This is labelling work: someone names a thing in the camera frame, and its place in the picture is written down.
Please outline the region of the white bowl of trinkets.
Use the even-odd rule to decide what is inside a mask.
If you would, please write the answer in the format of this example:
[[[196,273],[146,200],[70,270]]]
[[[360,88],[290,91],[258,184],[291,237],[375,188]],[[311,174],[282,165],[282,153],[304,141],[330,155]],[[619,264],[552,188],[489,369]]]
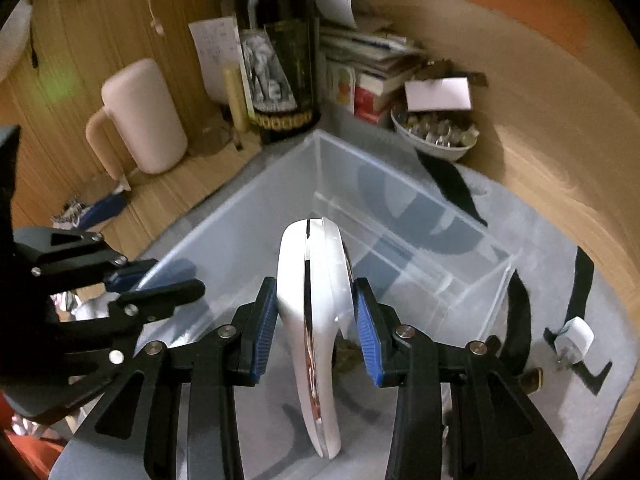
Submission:
[[[390,119],[395,131],[420,154],[446,162],[462,159],[480,137],[467,112],[409,112],[396,105]]]

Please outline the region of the white paper note sheet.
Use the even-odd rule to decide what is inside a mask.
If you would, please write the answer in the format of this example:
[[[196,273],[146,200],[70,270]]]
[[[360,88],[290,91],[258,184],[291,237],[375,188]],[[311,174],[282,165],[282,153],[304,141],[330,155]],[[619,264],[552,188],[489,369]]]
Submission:
[[[238,35],[232,16],[193,22],[189,30],[209,99],[227,104],[222,69],[228,63],[239,62]]]

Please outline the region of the stack of books and papers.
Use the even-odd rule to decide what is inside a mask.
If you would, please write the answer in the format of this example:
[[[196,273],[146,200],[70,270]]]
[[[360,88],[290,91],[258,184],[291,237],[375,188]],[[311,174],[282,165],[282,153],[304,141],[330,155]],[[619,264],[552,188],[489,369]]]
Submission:
[[[372,30],[327,18],[319,26],[322,100],[372,125],[387,126],[404,84],[427,61],[422,44],[398,36],[379,18]]]

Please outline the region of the white handheld massager device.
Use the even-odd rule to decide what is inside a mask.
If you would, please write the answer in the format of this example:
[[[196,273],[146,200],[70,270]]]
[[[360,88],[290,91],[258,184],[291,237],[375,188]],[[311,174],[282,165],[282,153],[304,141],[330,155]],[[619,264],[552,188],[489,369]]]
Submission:
[[[277,298],[307,434],[318,455],[332,460],[341,451],[333,350],[336,336],[346,335],[354,319],[349,258],[332,220],[309,218],[285,229]]]

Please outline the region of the dark wine bottle elephant label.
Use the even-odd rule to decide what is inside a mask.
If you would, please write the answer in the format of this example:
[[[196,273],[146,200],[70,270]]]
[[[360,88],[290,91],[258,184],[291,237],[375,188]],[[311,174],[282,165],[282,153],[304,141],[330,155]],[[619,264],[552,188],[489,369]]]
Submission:
[[[309,131],[320,118],[312,0],[234,0],[247,110],[262,144]]]

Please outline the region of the clear plastic storage bin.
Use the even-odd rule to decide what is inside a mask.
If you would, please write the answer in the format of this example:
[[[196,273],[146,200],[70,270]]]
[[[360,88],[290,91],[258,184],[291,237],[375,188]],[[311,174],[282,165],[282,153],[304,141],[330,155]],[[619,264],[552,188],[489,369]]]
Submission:
[[[293,222],[326,217],[341,230],[352,272],[378,301],[434,340],[461,347],[489,334],[514,259],[487,229],[381,159],[315,132],[222,202],[142,278],[146,288],[197,278],[205,296],[143,340],[188,344],[231,320],[277,272]],[[344,351],[333,392],[342,448],[333,460],[311,444],[288,340],[277,330],[258,386],[235,393],[249,479],[379,479],[386,469],[396,393],[373,385],[356,346]]]

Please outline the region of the small white card box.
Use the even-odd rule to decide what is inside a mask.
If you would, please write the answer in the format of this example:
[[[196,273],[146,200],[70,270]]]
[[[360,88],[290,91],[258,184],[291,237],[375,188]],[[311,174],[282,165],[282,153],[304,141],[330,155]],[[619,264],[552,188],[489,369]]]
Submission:
[[[405,82],[409,112],[472,110],[469,79],[449,77]]]

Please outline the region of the white fluffy pompom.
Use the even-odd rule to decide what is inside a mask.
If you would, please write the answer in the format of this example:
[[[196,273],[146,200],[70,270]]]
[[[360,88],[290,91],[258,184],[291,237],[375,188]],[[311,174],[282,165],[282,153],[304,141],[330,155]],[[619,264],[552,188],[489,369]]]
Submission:
[[[20,0],[0,34],[0,81],[4,81],[20,62],[30,37],[32,0]]]

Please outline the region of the white power adapter plug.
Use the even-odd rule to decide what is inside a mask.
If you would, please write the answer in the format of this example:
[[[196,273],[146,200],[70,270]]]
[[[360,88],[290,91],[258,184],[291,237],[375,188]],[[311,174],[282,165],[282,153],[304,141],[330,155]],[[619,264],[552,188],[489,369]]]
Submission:
[[[582,362],[593,341],[593,330],[583,318],[575,316],[567,321],[553,343],[559,369],[569,368]]]

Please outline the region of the black gold perfume tube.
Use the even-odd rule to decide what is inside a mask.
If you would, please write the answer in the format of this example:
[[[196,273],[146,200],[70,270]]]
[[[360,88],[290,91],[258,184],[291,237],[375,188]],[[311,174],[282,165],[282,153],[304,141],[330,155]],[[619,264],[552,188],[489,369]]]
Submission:
[[[518,376],[518,385],[526,394],[538,392],[544,386],[544,370],[535,367]]]

